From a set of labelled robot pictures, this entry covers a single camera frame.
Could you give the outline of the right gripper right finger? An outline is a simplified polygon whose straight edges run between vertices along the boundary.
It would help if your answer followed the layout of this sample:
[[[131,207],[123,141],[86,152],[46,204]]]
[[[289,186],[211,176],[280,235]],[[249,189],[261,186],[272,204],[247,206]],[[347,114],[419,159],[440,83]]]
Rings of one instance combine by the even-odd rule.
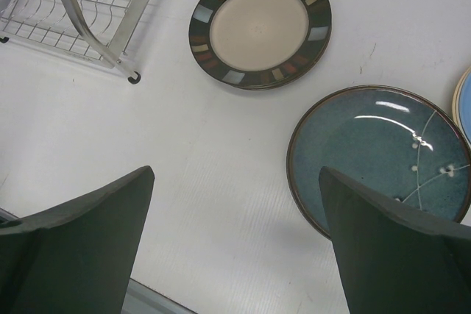
[[[333,168],[322,203],[351,313],[469,313],[470,227],[390,199]]]

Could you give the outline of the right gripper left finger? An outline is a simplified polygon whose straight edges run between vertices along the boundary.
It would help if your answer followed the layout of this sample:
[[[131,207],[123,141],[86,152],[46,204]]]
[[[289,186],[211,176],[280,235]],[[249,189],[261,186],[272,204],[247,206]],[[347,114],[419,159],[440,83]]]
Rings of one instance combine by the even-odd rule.
[[[1,223],[1,312],[120,313],[153,186],[144,166]]]

